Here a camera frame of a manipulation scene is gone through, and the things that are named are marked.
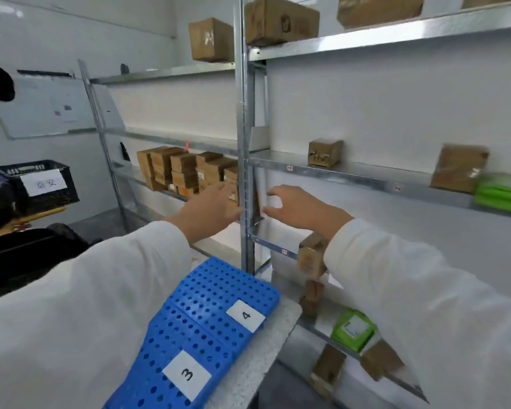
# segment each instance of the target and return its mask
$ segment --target black crate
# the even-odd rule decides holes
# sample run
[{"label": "black crate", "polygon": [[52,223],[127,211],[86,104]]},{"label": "black crate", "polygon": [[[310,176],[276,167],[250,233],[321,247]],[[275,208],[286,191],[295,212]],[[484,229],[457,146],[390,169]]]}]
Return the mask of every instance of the black crate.
[{"label": "black crate", "polygon": [[[28,196],[27,190],[24,188],[20,176],[27,173],[50,171],[58,169],[67,185],[65,189],[58,191],[43,193],[36,196]],[[79,202],[78,193],[70,167],[59,162],[45,159],[43,161],[25,162],[24,164],[11,164],[0,166],[0,174],[9,179],[14,188],[16,197],[16,208],[21,215],[33,215],[60,206]]]}]

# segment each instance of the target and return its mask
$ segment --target floor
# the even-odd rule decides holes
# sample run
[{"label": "floor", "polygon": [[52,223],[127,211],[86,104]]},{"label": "floor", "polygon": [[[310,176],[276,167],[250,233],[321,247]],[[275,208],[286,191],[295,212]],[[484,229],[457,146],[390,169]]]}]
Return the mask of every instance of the floor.
[{"label": "floor", "polygon": [[[129,217],[131,229],[142,224],[136,218]],[[124,235],[123,224],[118,210],[70,224],[70,227],[88,241],[109,239]],[[314,409],[337,408],[317,394],[306,382],[295,376],[279,363],[271,370],[259,388],[260,409]]]}]

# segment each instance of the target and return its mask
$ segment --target white sleeve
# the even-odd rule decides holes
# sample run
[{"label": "white sleeve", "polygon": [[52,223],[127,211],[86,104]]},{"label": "white sleeve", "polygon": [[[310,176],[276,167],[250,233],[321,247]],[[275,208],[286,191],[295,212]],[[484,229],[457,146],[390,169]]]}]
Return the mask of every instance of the white sleeve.
[{"label": "white sleeve", "polygon": [[183,233],[153,222],[0,298],[0,409],[102,409],[190,264]]},{"label": "white sleeve", "polygon": [[431,407],[511,408],[511,298],[451,268],[436,248],[362,220],[335,235],[324,260]]}]

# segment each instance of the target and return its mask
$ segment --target blue basket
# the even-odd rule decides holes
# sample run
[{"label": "blue basket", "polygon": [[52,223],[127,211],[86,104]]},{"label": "blue basket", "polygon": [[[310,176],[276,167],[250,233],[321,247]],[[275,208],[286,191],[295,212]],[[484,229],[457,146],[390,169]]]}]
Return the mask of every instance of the blue basket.
[{"label": "blue basket", "polygon": [[[187,275],[151,320],[131,371],[105,408],[202,408],[254,335],[226,311],[242,300],[268,317],[279,298],[270,284],[218,258],[206,260]],[[211,374],[193,402],[163,373],[182,350]]]}]

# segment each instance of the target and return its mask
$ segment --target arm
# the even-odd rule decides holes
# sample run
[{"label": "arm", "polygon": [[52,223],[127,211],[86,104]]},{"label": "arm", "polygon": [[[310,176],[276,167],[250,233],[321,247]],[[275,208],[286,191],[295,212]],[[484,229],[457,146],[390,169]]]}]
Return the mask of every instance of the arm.
[{"label": "arm", "polygon": [[0,409],[101,409],[190,271],[189,243],[238,217],[226,212],[229,191],[209,187],[177,216],[97,244],[0,298]]},{"label": "arm", "polygon": [[285,209],[270,215],[288,224],[291,210],[299,218],[318,213],[294,226],[331,240],[330,272],[414,371],[432,406],[511,407],[511,298],[451,268],[433,247],[286,188],[271,191]]}]

